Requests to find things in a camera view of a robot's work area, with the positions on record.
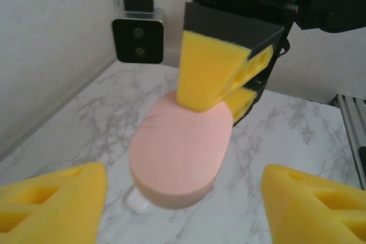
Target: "marble surface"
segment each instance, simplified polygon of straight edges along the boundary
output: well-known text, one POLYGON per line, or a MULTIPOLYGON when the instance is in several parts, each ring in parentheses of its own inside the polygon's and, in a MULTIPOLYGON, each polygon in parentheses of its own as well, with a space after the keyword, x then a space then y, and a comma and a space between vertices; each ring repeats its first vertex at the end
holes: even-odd
POLYGON ((217 182, 200 203, 133 214, 124 204, 129 142, 177 76, 171 67, 115 63, 0 163, 0 185, 102 161, 109 191, 98 244, 270 243, 260 193, 269 163, 359 187, 339 109, 265 91, 234 128, 217 182))

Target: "yellow foam pad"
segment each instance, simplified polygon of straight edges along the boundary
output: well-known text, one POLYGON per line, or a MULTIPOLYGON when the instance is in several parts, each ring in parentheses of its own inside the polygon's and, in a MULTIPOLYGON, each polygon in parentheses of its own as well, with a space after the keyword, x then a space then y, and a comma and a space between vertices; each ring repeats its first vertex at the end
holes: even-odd
POLYGON ((108 182, 92 162, 0 188, 0 243, 96 242, 108 182))
POLYGON ((239 88, 225 98, 225 103, 233 114, 234 123, 248 111, 256 96, 257 93, 255 91, 239 88))
POLYGON ((366 192, 286 167, 264 169, 273 244, 365 244, 366 192))
POLYGON ((248 60, 250 53, 250 49, 185 30, 178 103, 194 111, 209 110, 267 67, 273 47, 248 60))

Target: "camera lens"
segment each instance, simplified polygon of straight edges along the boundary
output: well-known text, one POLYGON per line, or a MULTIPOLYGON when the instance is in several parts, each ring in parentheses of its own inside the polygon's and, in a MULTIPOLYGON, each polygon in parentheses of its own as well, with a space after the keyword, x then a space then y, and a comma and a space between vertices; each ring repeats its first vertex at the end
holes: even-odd
POLYGON ((136 48, 135 54, 139 58, 143 58, 145 56, 145 50, 143 48, 136 48))
POLYGON ((136 28, 133 30, 133 36, 137 39, 141 38, 144 36, 144 31, 141 28, 136 28))

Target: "pink foam block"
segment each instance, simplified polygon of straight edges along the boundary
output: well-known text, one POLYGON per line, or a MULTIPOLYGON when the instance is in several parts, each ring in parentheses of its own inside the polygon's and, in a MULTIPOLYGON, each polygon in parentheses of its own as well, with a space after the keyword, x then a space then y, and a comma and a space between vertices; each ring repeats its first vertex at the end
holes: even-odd
POLYGON ((176 91, 165 94, 130 144, 131 174, 140 192, 166 208, 197 203, 213 186, 232 125, 225 102, 197 113, 177 104, 176 91))

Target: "white object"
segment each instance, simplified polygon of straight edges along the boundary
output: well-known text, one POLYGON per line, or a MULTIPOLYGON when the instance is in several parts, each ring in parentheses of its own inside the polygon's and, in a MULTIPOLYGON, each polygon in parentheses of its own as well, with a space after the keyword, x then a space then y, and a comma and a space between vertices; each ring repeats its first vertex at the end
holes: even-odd
POLYGON ((151 208, 151 203, 142 196, 134 185, 125 195, 125 204, 135 214, 146 213, 151 208))

